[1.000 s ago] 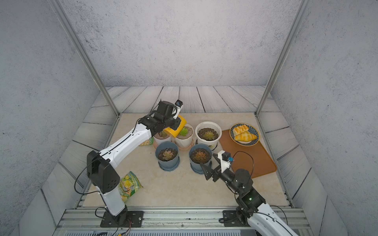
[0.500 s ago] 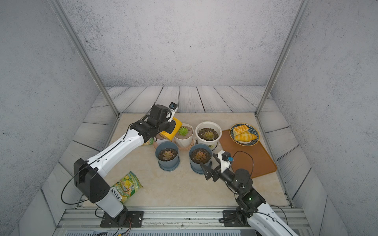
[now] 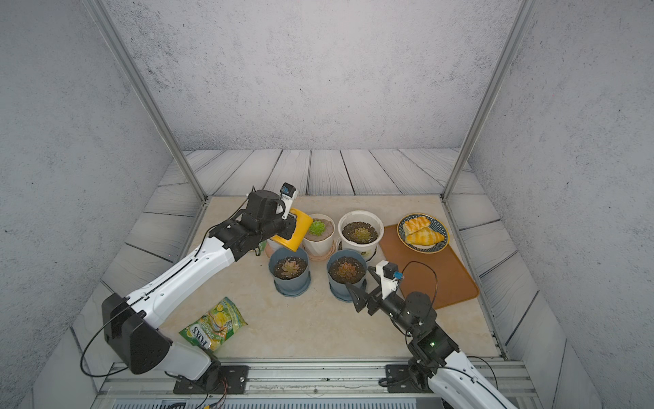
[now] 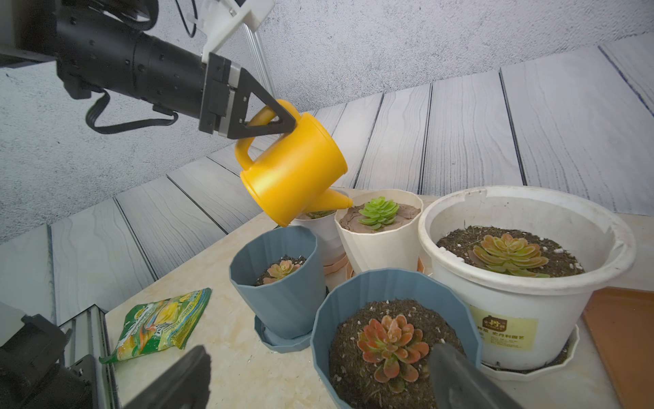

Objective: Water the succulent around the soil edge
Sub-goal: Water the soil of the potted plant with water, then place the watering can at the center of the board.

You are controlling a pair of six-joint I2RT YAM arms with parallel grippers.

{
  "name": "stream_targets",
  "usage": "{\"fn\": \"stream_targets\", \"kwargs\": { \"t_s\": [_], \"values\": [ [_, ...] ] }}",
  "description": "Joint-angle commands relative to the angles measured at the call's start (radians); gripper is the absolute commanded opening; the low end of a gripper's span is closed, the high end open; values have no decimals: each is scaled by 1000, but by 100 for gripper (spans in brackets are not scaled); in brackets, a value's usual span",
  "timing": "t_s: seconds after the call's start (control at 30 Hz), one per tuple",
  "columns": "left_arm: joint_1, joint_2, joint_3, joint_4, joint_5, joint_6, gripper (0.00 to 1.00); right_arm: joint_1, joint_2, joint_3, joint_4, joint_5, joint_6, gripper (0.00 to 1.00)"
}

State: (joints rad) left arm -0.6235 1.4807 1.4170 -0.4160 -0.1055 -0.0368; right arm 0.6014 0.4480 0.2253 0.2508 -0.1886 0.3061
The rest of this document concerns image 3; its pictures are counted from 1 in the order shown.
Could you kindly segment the blue pot red succulent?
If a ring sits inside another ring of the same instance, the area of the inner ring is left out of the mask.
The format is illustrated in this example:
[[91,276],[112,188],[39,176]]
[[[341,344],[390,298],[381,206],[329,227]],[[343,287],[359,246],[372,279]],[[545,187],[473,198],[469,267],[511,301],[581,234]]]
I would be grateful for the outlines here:
[[351,303],[352,298],[347,289],[351,284],[359,289],[366,286],[367,264],[359,252],[340,250],[332,255],[327,262],[327,273],[330,291],[340,301]]

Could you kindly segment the yellow watering can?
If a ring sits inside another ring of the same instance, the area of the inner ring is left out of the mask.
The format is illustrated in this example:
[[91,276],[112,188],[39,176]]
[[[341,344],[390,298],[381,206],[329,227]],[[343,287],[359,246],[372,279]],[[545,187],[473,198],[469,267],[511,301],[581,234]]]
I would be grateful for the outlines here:
[[292,252],[296,252],[312,224],[313,218],[311,216],[296,208],[291,208],[289,215],[284,220],[283,231],[272,236],[270,240]]

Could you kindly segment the white pot bright green succulent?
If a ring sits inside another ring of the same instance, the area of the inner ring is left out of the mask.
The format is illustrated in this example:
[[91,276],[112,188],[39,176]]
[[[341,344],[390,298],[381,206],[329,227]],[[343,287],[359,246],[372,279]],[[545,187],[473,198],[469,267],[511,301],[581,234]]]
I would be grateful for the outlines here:
[[313,254],[322,255],[330,250],[332,243],[335,242],[334,221],[324,214],[313,214],[313,224],[303,239],[303,248],[309,249]]

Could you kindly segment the small white pot pink-green succulent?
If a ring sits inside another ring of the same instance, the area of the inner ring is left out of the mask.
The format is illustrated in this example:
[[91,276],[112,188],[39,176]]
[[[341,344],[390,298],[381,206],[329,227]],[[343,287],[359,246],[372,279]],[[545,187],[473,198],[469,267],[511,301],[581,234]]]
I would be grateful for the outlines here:
[[277,243],[276,241],[267,240],[265,251],[267,252],[267,254],[274,254],[274,252],[276,252],[276,250],[279,250],[280,247],[281,244]]

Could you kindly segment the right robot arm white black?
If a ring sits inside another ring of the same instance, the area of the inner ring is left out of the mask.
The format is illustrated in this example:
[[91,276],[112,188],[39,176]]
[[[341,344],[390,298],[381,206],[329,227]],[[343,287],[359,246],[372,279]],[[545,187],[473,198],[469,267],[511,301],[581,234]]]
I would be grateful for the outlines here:
[[437,323],[433,299],[420,291],[407,296],[397,294],[403,278],[398,267],[380,262],[370,268],[377,287],[367,292],[353,284],[346,288],[360,312],[382,311],[405,337],[411,358],[403,373],[387,373],[378,383],[399,391],[432,392],[451,408],[514,408],[493,383],[489,382],[458,344]]

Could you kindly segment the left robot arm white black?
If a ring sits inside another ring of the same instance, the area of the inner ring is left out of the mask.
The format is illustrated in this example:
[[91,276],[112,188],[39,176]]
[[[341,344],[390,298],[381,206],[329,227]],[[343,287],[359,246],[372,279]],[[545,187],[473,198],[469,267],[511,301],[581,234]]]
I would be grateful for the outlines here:
[[298,192],[284,184],[279,193],[253,190],[245,208],[208,229],[200,245],[180,262],[122,297],[102,303],[103,337],[134,374],[156,370],[191,381],[219,370],[219,363],[198,347],[179,344],[160,332],[171,313],[206,281],[238,262],[260,243],[280,238],[298,245],[303,216],[292,208]]

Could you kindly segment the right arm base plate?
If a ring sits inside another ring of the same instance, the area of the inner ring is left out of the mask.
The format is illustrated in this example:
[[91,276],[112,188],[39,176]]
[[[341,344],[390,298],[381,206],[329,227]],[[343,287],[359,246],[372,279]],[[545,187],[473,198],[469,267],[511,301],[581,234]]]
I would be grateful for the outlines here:
[[391,394],[424,393],[419,382],[419,372],[408,364],[389,364],[385,366],[385,375],[378,380],[378,385]]

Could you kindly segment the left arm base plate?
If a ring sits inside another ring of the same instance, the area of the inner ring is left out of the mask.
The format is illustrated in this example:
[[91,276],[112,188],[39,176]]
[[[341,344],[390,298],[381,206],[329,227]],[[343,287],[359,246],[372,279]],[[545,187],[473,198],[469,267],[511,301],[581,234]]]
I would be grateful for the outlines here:
[[250,368],[245,365],[209,367],[198,380],[176,376],[174,395],[243,395],[246,390]]

